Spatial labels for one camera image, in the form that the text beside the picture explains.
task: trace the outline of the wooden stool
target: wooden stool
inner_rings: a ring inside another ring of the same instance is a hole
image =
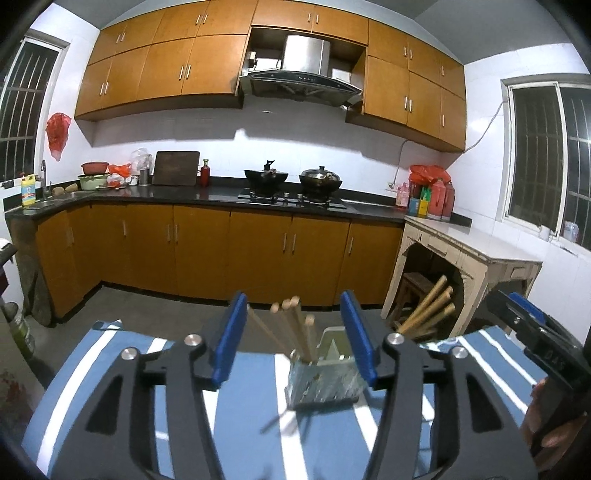
[[[400,286],[396,292],[394,301],[396,307],[389,317],[389,325],[396,330],[398,328],[398,319],[402,315],[402,308],[413,300],[413,297],[418,297],[418,303],[421,303],[427,294],[431,291],[434,284],[420,273],[405,273],[400,280]]]

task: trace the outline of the cutting board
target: cutting board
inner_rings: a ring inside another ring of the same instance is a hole
[[[194,187],[198,169],[199,152],[158,152],[152,185]]]

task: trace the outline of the range hood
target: range hood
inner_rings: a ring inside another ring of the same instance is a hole
[[[361,101],[361,89],[328,76],[329,57],[329,41],[288,35],[281,68],[250,72],[240,77],[240,85],[244,93],[261,97],[331,106],[350,106]]]

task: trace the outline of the table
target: table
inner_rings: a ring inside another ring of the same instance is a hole
[[[464,306],[450,334],[452,337],[466,331],[482,299],[499,283],[525,281],[527,298],[542,268],[538,258],[476,228],[406,216],[400,253],[382,308],[383,319],[390,313],[404,273],[408,249],[414,244],[421,244],[444,258],[462,275]]]
[[[47,389],[22,446],[51,478],[60,446],[90,393],[123,348],[142,353],[169,348],[169,340],[123,330],[120,322],[98,322],[69,356]],[[521,424],[533,384],[545,377],[498,327],[428,343],[447,352],[464,346],[492,379],[513,418]],[[232,373],[217,393],[205,392],[207,416],[228,480],[361,480],[373,448],[384,392],[366,391],[339,410],[286,412],[284,388],[289,361],[283,355],[238,353]],[[428,471],[433,387],[423,395],[421,450],[417,473]],[[166,425],[165,387],[155,392],[155,431],[160,473],[173,478]]]

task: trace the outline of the window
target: window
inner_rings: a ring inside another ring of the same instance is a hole
[[[509,108],[505,216],[569,239],[565,227],[578,230],[576,242],[591,250],[591,86],[513,85]]]
[[[43,100],[59,52],[26,38],[0,72],[0,181],[34,172]]]

